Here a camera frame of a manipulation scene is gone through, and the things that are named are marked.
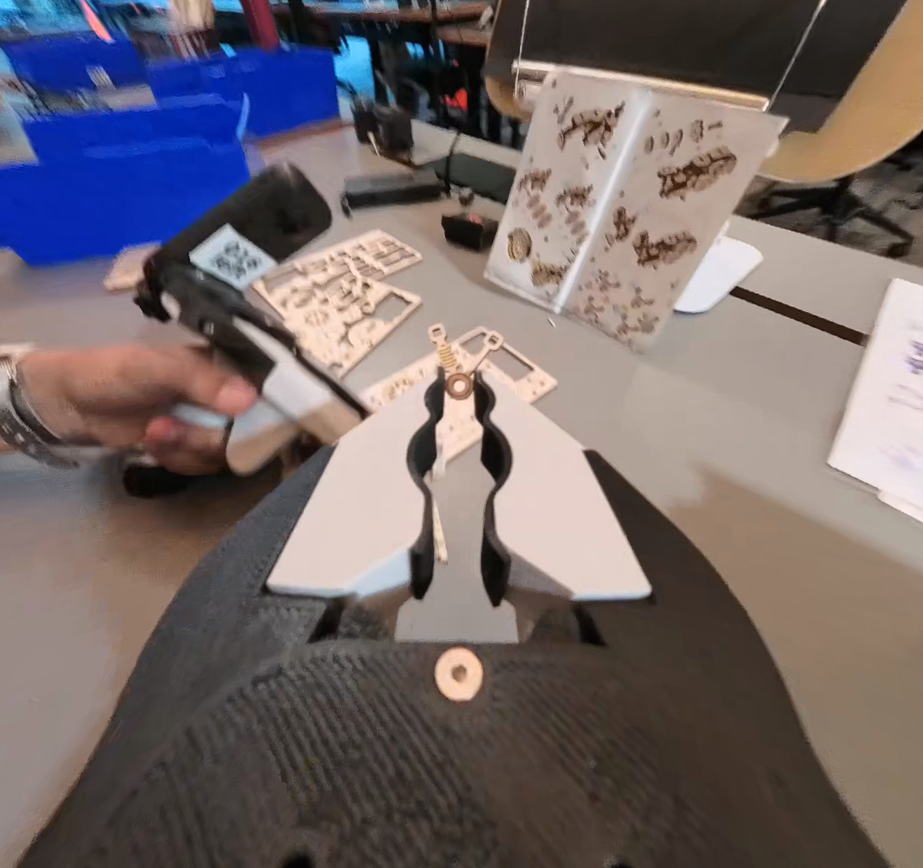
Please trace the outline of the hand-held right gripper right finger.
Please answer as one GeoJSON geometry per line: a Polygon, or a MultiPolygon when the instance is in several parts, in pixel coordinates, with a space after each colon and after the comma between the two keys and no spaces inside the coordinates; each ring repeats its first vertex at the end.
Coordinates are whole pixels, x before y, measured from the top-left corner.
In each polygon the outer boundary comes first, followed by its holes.
{"type": "Polygon", "coordinates": [[[487,597],[527,639],[550,610],[646,600],[652,585],[590,453],[513,390],[474,376],[480,460],[492,480],[480,551],[487,597]]]}

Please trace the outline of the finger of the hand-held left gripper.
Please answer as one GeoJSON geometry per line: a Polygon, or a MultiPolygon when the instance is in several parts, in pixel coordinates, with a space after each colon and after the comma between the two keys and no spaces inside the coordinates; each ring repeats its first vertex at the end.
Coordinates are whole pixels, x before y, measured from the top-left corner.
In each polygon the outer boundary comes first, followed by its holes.
{"type": "Polygon", "coordinates": [[[364,422],[363,398],[325,369],[298,360],[260,367],[260,394],[302,434],[334,444],[364,422]]]}

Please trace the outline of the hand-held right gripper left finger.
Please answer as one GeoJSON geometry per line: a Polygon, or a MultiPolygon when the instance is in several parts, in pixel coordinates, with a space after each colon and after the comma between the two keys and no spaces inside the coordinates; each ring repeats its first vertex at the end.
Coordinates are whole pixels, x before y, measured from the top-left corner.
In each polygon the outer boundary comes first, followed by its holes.
{"type": "Polygon", "coordinates": [[[393,632],[429,589],[437,551],[430,475],[445,374],[418,384],[334,448],[271,570],[272,596],[363,605],[393,632]]]}

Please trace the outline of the wooden spring linkage part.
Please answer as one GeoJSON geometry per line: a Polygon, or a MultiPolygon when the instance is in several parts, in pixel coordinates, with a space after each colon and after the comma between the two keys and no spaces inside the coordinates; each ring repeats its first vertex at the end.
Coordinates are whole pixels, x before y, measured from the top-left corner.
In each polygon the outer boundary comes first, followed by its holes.
{"type": "Polygon", "coordinates": [[[430,342],[435,347],[437,364],[443,373],[445,393],[456,401],[466,400],[473,394],[477,371],[489,355],[501,350],[505,342],[501,334],[491,331],[484,336],[481,348],[473,356],[474,360],[463,363],[461,356],[456,353],[453,344],[449,342],[443,324],[431,325],[427,333],[430,342]]]}

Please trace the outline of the grey desk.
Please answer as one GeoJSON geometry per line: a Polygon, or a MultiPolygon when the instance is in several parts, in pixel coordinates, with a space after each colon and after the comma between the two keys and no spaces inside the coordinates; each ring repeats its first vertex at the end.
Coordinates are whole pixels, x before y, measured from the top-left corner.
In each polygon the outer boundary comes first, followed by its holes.
{"type": "MultiPolygon", "coordinates": [[[[921,525],[826,464],[894,277],[921,271],[738,219],[765,262],[744,298],[672,319],[640,357],[483,280],[439,204],[340,214],[348,175],[386,171],[351,129],[265,152],[329,199],[320,247],[382,229],[421,251],[423,308],[351,375],[419,358],[426,329],[500,331],[558,380],[542,410],[598,450],[720,571],[769,645],[814,747],[894,866],[921,866],[921,525]]],[[[96,466],[2,458],[2,866],[79,775],[191,568],[270,475],[133,500],[96,466]]]]}

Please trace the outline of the person's left hand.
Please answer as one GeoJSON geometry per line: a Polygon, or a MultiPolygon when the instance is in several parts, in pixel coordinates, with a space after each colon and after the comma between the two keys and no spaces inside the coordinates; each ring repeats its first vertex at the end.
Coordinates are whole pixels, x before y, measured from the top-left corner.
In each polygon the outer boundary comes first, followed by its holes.
{"type": "Polygon", "coordinates": [[[225,468],[225,434],[179,420],[173,407],[234,419],[259,396],[205,349],[187,345],[39,349],[18,361],[17,379],[27,406],[55,438],[139,449],[186,476],[225,468]]]}

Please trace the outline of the wooden puzzle sheet with gears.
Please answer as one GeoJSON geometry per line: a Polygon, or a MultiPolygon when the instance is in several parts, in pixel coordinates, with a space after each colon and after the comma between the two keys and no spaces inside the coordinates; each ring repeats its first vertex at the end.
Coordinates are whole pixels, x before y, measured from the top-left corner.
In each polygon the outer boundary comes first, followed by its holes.
{"type": "Polygon", "coordinates": [[[252,289],[300,353],[339,378],[423,305],[419,295],[357,272],[332,278],[266,277],[252,289]]]}

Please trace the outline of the wooden puzzle sheet with wheels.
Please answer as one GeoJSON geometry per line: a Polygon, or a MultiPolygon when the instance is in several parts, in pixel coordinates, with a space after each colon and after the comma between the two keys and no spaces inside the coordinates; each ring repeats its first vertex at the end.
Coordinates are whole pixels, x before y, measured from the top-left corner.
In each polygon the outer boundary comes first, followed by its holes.
{"type": "MultiPolygon", "coordinates": [[[[461,356],[461,361],[469,363],[481,348],[484,336],[491,331],[477,327],[454,339],[450,339],[448,334],[447,337],[461,356]]],[[[363,396],[369,406],[379,410],[417,386],[429,386],[437,377],[437,372],[441,371],[435,347],[431,345],[431,354],[365,389],[363,396]]],[[[558,385],[552,375],[510,346],[506,340],[501,350],[487,357],[477,374],[493,385],[501,384],[510,388],[520,400],[530,404],[550,394],[558,385]]],[[[445,394],[443,416],[437,425],[437,452],[442,460],[447,463],[457,458],[472,446],[478,445],[481,438],[482,427],[475,416],[474,393],[461,401],[453,400],[445,394]]]]}

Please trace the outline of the blue plastic bin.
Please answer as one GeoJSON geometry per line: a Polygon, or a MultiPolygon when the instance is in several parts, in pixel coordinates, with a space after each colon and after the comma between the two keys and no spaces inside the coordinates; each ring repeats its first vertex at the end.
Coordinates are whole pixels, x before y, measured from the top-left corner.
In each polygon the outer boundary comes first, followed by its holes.
{"type": "Polygon", "coordinates": [[[24,95],[41,111],[51,100],[96,97],[147,87],[144,59],[127,37],[67,32],[2,39],[2,58],[24,95]]]}
{"type": "Polygon", "coordinates": [[[31,154],[2,152],[2,250],[50,266],[171,239],[251,178],[250,111],[244,93],[15,116],[31,154]]]}
{"type": "Polygon", "coordinates": [[[249,47],[193,59],[147,64],[157,99],[214,94],[248,98],[245,135],[266,139],[340,121],[333,54],[314,47],[265,51],[249,47]]]}

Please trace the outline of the emptied wooden puzzle sheet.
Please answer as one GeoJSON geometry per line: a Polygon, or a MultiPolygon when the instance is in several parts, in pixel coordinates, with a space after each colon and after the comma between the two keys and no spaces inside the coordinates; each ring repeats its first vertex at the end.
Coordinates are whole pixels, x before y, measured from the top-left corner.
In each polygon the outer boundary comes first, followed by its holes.
{"type": "Polygon", "coordinates": [[[419,251],[375,229],[322,250],[301,252],[271,269],[251,287],[269,298],[298,283],[323,287],[350,275],[382,281],[422,259],[419,251]]]}

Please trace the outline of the black oblong case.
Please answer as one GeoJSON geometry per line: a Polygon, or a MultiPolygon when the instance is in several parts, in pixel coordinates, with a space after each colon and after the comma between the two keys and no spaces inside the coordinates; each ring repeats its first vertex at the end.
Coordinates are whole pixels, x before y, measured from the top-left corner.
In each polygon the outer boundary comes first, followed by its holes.
{"type": "Polygon", "coordinates": [[[448,186],[433,170],[352,177],[344,182],[340,209],[345,216],[366,208],[428,203],[442,198],[448,186]]]}

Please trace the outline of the small black box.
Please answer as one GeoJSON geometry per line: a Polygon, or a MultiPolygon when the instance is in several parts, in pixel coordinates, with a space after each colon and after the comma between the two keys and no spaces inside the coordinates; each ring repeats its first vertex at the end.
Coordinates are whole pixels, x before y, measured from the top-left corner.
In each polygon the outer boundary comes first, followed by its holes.
{"type": "Polygon", "coordinates": [[[441,226],[446,241],[475,252],[489,250],[499,230],[496,219],[472,212],[444,215],[441,226]]]}

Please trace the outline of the white book stand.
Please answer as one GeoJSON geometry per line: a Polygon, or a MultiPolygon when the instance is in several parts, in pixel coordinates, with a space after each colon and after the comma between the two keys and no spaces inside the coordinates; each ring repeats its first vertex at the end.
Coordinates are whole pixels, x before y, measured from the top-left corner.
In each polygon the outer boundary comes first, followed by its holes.
{"type": "MultiPolygon", "coordinates": [[[[817,1],[811,18],[802,30],[798,43],[773,92],[762,102],[761,112],[769,112],[778,100],[827,2],[828,0],[817,1]]],[[[517,56],[511,65],[514,100],[521,109],[527,112],[534,109],[538,92],[536,75],[524,76],[523,73],[524,42],[530,5],[531,0],[525,0],[517,56]]],[[[762,254],[753,246],[737,239],[726,238],[728,226],[729,223],[722,226],[710,249],[705,253],[696,272],[679,296],[674,307],[675,311],[698,314],[711,310],[718,302],[727,298],[731,291],[735,290],[739,283],[749,277],[762,263],[762,254]]]]}

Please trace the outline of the red water bottle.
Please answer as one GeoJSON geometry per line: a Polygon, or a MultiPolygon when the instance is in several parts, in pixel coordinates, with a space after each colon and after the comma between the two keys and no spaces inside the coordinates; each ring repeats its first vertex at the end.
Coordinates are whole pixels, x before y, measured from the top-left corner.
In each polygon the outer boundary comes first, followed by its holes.
{"type": "Polygon", "coordinates": [[[263,51],[278,50],[279,31],[270,0],[238,0],[252,43],[263,51]]]}

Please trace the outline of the black plywood chair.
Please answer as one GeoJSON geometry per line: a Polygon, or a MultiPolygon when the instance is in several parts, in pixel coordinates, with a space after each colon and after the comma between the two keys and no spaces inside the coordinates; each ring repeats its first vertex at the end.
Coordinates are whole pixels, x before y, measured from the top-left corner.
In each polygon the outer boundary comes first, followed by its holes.
{"type": "Polygon", "coordinates": [[[484,73],[492,106],[519,119],[528,71],[630,74],[769,101],[788,129],[765,179],[832,183],[765,193],[757,219],[816,210],[827,239],[863,219],[914,236],[851,192],[921,134],[921,0],[499,0],[484,73]]]}

